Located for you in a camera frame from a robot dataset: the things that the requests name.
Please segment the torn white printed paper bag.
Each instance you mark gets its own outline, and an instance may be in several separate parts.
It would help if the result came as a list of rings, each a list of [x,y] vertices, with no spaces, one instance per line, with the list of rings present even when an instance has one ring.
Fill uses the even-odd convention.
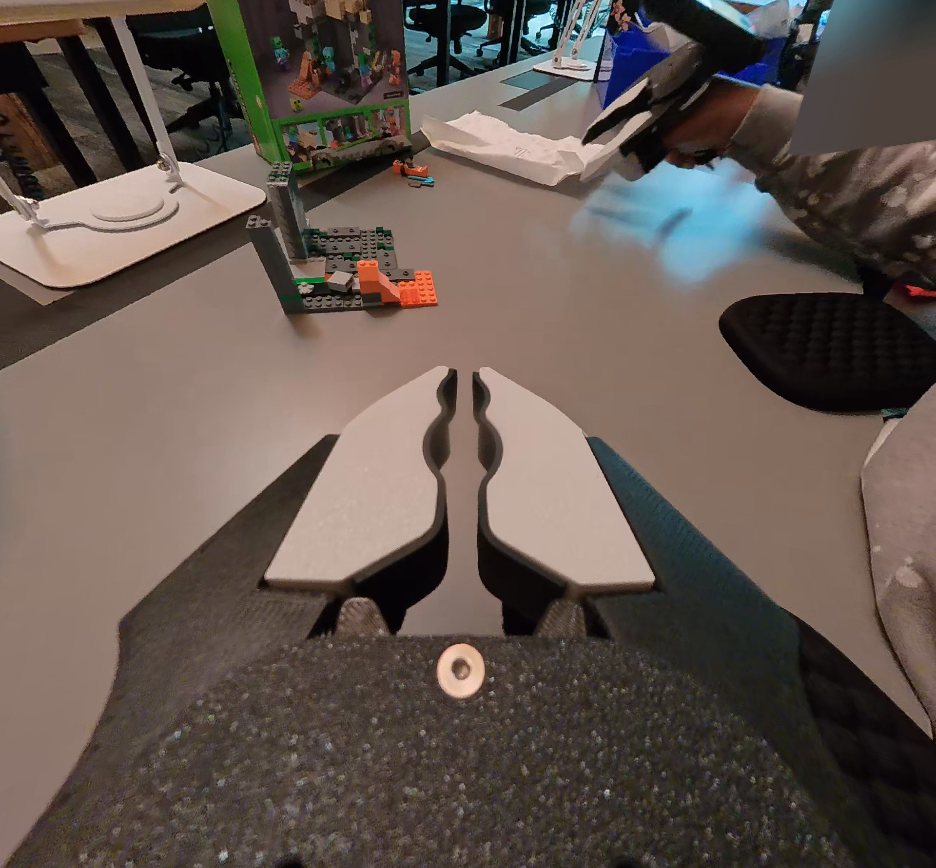
[[[440,152],[544,187],[579,177],[605,150],[574,136],[553,140],[522,133],[478,111],[450,121],[428,116],[420,130]]]

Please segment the white stand with wooden board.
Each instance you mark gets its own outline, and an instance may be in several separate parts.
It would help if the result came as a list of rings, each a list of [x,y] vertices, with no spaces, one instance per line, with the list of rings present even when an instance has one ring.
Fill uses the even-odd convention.
[[[155,130],[157,161],[46,201],[15,193],[1,218],[2,266],[46,289],[79,289],[262,207],[262,189],[180,162],[126,18],[189,11],[206,0],[1,0],[2,26],[103,17],[114,26]]]

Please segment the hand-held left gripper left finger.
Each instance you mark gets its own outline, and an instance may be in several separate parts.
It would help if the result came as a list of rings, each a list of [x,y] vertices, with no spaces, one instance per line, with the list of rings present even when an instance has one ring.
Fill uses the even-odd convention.
[[[449,423],[457,371],[436,366],[368,406],[334,443],[264,583],[328,600],[369,598],[390,631],[449,562]]]

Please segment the person's right forearm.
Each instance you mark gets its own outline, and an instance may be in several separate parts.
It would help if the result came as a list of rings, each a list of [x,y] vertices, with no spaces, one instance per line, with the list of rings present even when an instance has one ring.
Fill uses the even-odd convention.
[[[818,244],[934,287],[935,142],[796,155],[802,97],[763,87],[727,153]]]

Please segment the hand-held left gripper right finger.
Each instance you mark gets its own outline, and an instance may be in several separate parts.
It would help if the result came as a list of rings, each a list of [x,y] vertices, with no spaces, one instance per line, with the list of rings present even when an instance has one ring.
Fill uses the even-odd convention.
[[[530,635],[550,605],[645,594],[656,576],[586,433],[492,367],[473,374],[477,564],[507,635]]]

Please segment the person's right hand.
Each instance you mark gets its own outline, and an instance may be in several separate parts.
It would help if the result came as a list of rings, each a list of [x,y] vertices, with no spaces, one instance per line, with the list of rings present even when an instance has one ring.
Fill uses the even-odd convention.
[[[731,80],[714,80],[663,137],[665,159],[678,168],[699,165],[701,153],[721,155],[755,104],[760,87]]]

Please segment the grey splattered hoodie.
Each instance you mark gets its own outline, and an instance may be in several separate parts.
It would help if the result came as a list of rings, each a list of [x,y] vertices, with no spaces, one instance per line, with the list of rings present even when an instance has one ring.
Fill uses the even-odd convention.
[[[860,487],[884,633],[935,725],[935,389],[887,420]]]

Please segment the green lego set box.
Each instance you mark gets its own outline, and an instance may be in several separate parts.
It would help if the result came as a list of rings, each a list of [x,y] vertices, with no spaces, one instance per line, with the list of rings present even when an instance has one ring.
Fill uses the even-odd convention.
[[[411,148],[403,0],[208,0],[257,153],[296,172]]]

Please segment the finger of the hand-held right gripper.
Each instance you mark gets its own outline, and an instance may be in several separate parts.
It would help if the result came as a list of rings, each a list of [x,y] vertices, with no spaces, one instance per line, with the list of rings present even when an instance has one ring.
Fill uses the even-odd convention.
[[[599,137],[625,124],[633,116],[650,112],[653,89],[649,78],[641,78],[605,108],[587,128],[582,144],[589,145]]]
[[[581,171],[581,182],[589,183],[608,173],[618,174],[628,182],[636,182],[646,174],[631,141],[607,144],[589,156]]]

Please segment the blue plastic bin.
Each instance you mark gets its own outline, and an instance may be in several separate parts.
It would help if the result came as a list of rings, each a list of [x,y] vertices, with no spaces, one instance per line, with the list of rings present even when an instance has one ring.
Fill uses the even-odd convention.
[[[731,1],[705,0],[712,8],[724,16],[734,11],[741,17],[755,35],[766,40],[767,46],[760,60],[735,71],[720,70],[720,76],[728,76],[755,86],[772,83],[777,78],[780,64],[780,52],[789,32],[792,21],[791,10],[801,9],[800,5],[790,5],[789,0],[774,0],[760,5],[749,13],[742,13]],[[673,31],[650,29],[640,30],[630,24],[625,31],[614,36],[606,35],[603,46],[602,63],[610,64],[609,74],[600,76],[597,93],[603,109],[615,102],[626,90],[649,70],[669,58],[671,51],[682,45],[685,40],[677,37]]]

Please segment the partly built grey lego model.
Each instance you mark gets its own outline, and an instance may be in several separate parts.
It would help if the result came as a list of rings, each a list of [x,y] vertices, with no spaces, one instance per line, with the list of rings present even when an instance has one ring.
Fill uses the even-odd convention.
[[[272,165],[266,192],[273,219],[251,215],[246,230],[287,316],[438,305],[431,272],[399,264],[388,228],[310,226],[290,162]]]

